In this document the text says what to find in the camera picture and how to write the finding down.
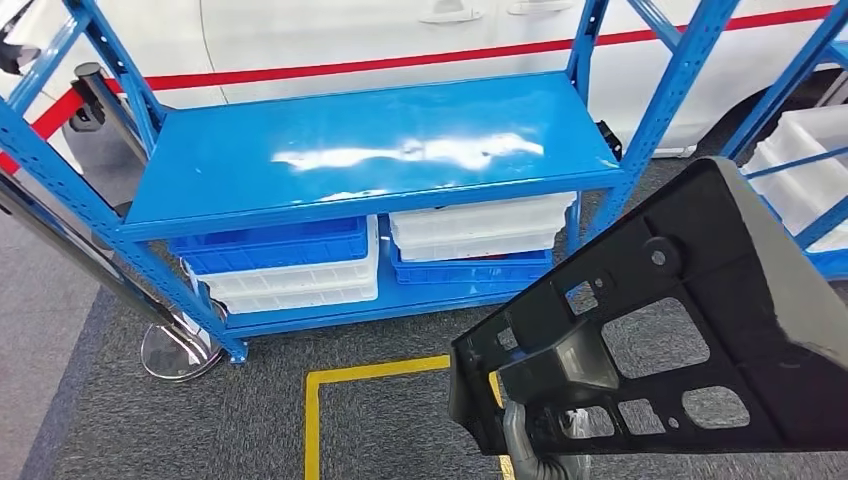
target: white plastic bin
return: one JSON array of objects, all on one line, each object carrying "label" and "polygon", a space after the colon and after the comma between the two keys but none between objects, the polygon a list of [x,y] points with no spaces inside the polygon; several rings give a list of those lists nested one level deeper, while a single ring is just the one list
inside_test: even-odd
[{"label": "white plastic bin", "polygon": [[230,313],[312,307],[377,298],[377,216],[368,217],[368,255],[360,260],[197,275]]},{"label": "white plastic bin", "polygon": [[[784,113],[774,133],[757,145],[742,173],[753,173],[848,145],[848,105]],[[797,235],[848,195],[848,155],[832,157],[751,180]],[[808,251],[848,248],[848,222],[835,228]]]},{"label": "white plastic bin", "polygon": [[574,192],[389,214],[405,262],[501,255],[553,247]]},{"label": "white plastic bin", "polygon": [[348,285],[320,291],[273,293],[219,298],[232,314],[265,312],[288,308],[317,307],[340,303],[365,302],[377,298],[377,279],[361,286]]}]

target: black plastic car part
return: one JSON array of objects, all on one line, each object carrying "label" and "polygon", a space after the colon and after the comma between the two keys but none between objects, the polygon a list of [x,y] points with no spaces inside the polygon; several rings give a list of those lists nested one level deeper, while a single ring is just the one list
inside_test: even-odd
[{"label": "black plastic car part", "polygon": [[[575,313],[586,282],[597,306]],[[605,324],[662,299],[685,307],[709,347],[699,364],[628,378]],[[505,454],[489,382],[525,405],[537,453],[714,453],[848,449],[848,313],[723,159],[701,159],[564,263],[452,342],[450,415],[484,454]],[[732,390],[745,425],[703,428],[686,392]],[[631,431],[647,401],[660,432]],[[600,407],[608,436],[571,438],[568,412]]]}]

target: gray glove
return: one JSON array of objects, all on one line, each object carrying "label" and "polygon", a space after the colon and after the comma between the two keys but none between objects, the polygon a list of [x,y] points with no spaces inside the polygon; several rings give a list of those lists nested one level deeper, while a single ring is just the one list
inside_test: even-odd
[{"label": "gray glove", "polygon": [[[562,455],[538,458],[530,445],[525,428],[524,405],[506,402],[503,427],[506,448],[516,480],[588,480],[588,455]],[[588,425],[585,411],[571,414],[571,433],[580,433]]]}]

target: yellow line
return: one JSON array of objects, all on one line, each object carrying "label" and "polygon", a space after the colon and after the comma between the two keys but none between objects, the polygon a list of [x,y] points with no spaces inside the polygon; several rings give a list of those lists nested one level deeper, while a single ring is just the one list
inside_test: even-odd
[{"label": "yellow line", "polygon": [[[319,480],[321,475],[321,420],[318,390],[322,383],[349,382],[369,378],[389,377],[408,373],[441,370],[450,367],[450,356],[416,358],[398,362],[361,365],[358,367],[316,370],[306,375],[306,399],[304,405],[304,480]],[[500,388],[495,372],[489,375],[492,391],[502,405]],[[498,457],[504,480],[515,480],[509,457]]]},{"label": "yellow line", "polygon": [[405,373],[426,372],[428,370],[448,368],[449,366],[450,356],[439,355],[436,357],[416,358],[398,362],[378,363],[376,365],[317,370],[310,372],[309,376],[314,375],[315,381],[318,383],[336,383],[403,375]]},{"label": "yellow line", "polygon": [[303,478],[304,480],[318,480],[321,475],[321,460],[320,439],[321,439],[321,423],[320,412],[318,405],[318,387],[321,385],[317,381],[316,376],[312,373],[306,375],[306,402],[304,418],[304,458],[303,458]]},{"label": "yellow line", "polygon": [[[501,387],[498,385],[498,372],[489,374],[489,384],[492,386],[492,393],[495,394],[495,400],[498,401],[498,405],[503,407]],[[498,462],[501,464],[501,473],[504,475],[504,480],[515,480],[515,470],[512,469],[512,462],[509,460],[509,455],[498,455]]]}]

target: white car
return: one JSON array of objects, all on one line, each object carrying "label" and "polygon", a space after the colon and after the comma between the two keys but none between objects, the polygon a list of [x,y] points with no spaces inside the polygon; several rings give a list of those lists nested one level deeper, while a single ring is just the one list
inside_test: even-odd
[{"label": "white car", "polygon": [[[8,19],[27,3],[5,0],[0,15],[6,11]],[[655,3],[673,23],[685,25],[698,1]],[[691,154],[725,113],[771,85],[833,3],[742,0],[657,155]],[[141,72],[153,80],[157,98],[186,108],[563,69],[583,0],[99,0],[99,5]],[[44,48],[67,16],[59,0],[35,0],[5,41]],[[670,57],[652,38],[625,0],[610,0],[592,58],[589,108],[625,145]],[[38,118],[68,90],[76,65],[99,60],[81,37],[27,119]],[[0,94],[8,97],[20,77],[0,75]],[[264,81],[230,83],[239,77]],[[198,82],[207,86],[175,88]],[[50,142],[75,163],[61,131]]]}]

